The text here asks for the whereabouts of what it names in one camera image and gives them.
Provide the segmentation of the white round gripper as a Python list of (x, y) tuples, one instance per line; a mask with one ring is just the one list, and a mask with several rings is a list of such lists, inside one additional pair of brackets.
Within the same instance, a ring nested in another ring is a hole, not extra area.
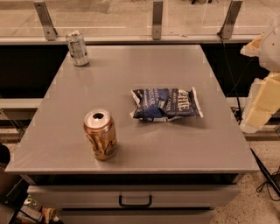
[[(258, 57), (260, 66), (280, 72), (280, 17), (263, 33), (244, 45), (242, 55)], [(255, 78), (242, 113), (241, 130), (256, 133), (280, 109), (280, 73), (269, 73), (263, 80)]]

